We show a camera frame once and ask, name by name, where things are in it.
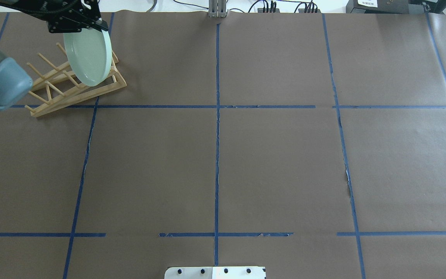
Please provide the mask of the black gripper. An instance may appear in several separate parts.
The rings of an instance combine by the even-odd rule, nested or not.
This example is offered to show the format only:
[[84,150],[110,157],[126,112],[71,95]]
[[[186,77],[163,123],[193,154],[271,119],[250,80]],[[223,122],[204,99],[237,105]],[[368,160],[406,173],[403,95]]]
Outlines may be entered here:
[[78,33],[83,28],[109,31],[97,0],[0,0],[0,7],[46,21],[50,33]]

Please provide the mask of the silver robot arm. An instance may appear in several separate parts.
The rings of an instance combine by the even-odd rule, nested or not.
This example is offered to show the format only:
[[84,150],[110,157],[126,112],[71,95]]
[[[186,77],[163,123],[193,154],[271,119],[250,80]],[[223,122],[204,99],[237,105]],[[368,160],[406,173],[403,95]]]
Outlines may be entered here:
[[[96,86],[107,78],[113,50],[99,1],[0,0],[0,6],[45,21],[50,33],[63,34],[68,62],[82,84]],[[21,100],[32,84],[16,60],[0,51],[0,111]]]

